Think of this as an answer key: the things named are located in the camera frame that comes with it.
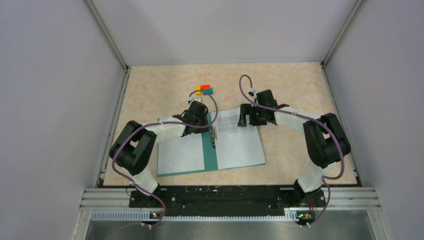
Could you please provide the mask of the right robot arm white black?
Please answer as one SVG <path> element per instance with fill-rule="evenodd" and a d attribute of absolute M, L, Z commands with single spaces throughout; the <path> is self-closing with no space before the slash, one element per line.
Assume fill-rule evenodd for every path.
<path fill-rule="evenodd" d="M 304 135 L 309 163 L 293 184 L 292 199 L 299 206 L 307 206 L 337 163 L 341 169 L 335 178 L 344 173 L 344 157 L 351 152 L 351 145 L 338 117 L 331 112 L 316 115 L 278 104 L 269 89 L 248 94 L 253 99 L 240 105 L 239 127 L 273 124 Z"/>

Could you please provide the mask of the green file folder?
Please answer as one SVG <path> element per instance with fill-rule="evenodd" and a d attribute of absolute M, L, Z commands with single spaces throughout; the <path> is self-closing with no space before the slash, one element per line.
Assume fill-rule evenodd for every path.
<path fill-rule="evenodd" d="M 203 142 L 203 157 L 204 157 L 204 165 L 205 170 L 201 172 L 193 172 L 193 173 L 202 173 L 202 172 L 211 172 L 218 171 L 218 163 L 217 163 L 217 155 L 216 149 L 213 148 L 211 143 L 211 133 L 210 131 L 201 133 L 202 142 Z"/>

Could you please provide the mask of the silver folder clip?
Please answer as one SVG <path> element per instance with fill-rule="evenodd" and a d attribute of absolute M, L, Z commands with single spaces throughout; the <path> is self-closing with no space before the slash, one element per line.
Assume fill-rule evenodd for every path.
<path fill-rule="evenodd" d="M 216 148 L 216 140 L 217 140 L 217 130 L 214 126 L 210 127 L 210 136 L 211 136 L 211 144 L 212 147 Z"/>

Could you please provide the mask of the printed white paper sheet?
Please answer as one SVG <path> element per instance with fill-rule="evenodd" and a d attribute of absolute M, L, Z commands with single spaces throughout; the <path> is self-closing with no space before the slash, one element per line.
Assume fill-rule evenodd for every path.
<path fill-rule="evenodd" d="M 219 170 L 266 164 L 259 130 L 256 126 L 238 126 L 240 108 L 208 114 L 215 132 L 215 151 Z"/>

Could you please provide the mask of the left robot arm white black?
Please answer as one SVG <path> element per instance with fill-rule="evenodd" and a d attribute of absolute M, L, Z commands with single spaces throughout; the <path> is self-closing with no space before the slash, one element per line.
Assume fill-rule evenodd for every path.
<path fill-rule="evenodd" d="M 205 104 L 193 100 L 187 110 L 164 121 L 142 125 L 129 121 L 109 150 L 111 167 L 120 176 L 126 178 L 141 194 L 141 200 L 149 207 L 160 202 L 159 187 L 147 168 L 155 144 L 192 134 L 201 134 L 209 130 L 208 108 Z"/>

